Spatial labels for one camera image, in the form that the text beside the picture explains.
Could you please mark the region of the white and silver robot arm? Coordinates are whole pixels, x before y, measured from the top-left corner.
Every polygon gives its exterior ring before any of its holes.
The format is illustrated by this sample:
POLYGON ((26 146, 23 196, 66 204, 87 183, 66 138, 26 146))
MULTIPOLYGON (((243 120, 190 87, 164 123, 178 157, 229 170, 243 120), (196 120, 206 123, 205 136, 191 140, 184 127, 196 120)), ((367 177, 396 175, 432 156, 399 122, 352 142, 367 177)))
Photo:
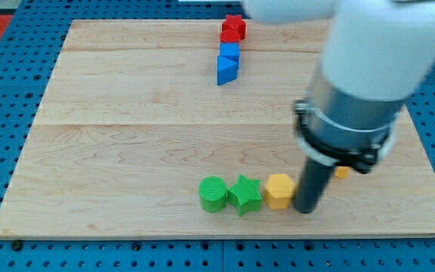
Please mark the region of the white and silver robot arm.
POLYGON ((405 101, 435 63, 435 1, 245 1, 259 23, 331 18, 307 96, 294 105, 307 154, 294 207, 312 212, 335 168, 368 173, 392 149, 405 101))

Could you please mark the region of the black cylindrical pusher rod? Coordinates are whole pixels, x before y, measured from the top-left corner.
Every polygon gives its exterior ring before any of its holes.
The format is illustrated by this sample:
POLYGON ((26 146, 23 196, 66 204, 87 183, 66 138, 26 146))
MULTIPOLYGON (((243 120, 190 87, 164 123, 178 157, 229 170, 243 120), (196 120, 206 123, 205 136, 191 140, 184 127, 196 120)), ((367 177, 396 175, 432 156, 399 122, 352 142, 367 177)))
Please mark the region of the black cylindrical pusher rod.
POLYGON ((293 198, 296 211, 303 214, 314 211, 334 171, 334 165, 307 158, 293 198))

